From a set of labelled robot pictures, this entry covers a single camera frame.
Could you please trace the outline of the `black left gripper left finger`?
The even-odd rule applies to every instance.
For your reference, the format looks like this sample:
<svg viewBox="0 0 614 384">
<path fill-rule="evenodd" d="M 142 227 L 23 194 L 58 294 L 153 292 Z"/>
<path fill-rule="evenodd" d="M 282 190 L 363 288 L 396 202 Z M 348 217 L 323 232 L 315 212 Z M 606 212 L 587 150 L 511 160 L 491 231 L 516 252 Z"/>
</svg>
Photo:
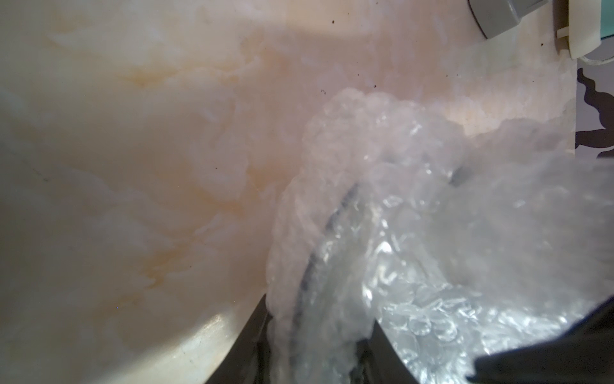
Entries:
<svg viewBox="0 0 614 384">
<path fill-rule="evenodd" d="M 206 384 L 271 383 L 271 350 L 267 338 L 271 318 L 266 307 L 266 295 L 263 295 L 229 353 Z"/>
</svg>

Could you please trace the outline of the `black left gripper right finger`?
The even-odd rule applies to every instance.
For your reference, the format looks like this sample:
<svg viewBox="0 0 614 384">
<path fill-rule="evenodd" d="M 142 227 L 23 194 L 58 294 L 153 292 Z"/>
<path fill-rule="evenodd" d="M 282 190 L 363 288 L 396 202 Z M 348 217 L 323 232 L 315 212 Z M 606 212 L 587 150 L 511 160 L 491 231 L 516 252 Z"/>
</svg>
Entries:
<svg viewBox="0 0 614 384">
<path fill-rule="evenodd" d="M 418 384 L 378 322 L 367 339 L 357 343 L 357 383 Z"/>
</svg>

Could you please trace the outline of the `bubble wrap sheet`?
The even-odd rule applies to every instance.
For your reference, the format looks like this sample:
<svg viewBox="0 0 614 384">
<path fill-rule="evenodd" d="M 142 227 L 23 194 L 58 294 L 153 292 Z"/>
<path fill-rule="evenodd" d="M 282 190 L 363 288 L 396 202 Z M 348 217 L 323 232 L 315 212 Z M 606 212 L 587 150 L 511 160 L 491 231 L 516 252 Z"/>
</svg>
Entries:
<svg viewBox="0 0 614 384">
<path fill-rule="evenodd" d="M 421 383 L 561 335 L 613 293 L 613 162 L 559 123 L 464 128 L 347 89 L 309 122 L 273 226 L 275 383 L 348 383 L 380 324 Z"/>
</svg>

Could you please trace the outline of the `grey tape dispenser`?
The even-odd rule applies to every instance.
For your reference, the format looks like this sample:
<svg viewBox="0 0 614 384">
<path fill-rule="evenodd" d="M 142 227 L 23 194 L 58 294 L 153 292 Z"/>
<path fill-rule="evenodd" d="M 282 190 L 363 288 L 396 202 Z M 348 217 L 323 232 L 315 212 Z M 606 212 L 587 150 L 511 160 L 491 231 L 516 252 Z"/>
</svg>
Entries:
<svg viewBox="0 0 614 384">
<path fill-rule="evenodd" d="M 518 26 L 548 0 L 468 0 L 472 15 L 486 39 L 495 38 Z"/>
</svg>

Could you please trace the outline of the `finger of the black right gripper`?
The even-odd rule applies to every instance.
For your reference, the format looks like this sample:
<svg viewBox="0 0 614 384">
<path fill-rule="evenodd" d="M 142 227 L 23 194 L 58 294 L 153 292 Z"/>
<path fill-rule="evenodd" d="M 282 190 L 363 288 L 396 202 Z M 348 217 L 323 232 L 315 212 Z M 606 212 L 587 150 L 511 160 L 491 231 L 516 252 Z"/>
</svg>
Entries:
<svg viewBox="0 0 614 384">
<path fill-rule="evenodd" d="M 557 339 L 477 358 L 471 383 L 613 383 L 613 298 Z"/>
</svg>

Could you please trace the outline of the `mint green toaster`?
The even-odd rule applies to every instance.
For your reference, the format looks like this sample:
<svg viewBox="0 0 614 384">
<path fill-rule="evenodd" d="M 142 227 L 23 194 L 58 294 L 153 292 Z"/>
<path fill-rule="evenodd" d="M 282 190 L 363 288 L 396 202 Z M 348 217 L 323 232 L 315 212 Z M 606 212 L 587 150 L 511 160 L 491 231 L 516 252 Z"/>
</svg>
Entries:
<svg viewBox="0 0 614 384">
<path fill-rule="evenodd" d="M 601 0 L 569 0 L 567 24 L 556 31 L 565 39 L 571 59 L 581 59 L 601 45 Z"/>
</svg>

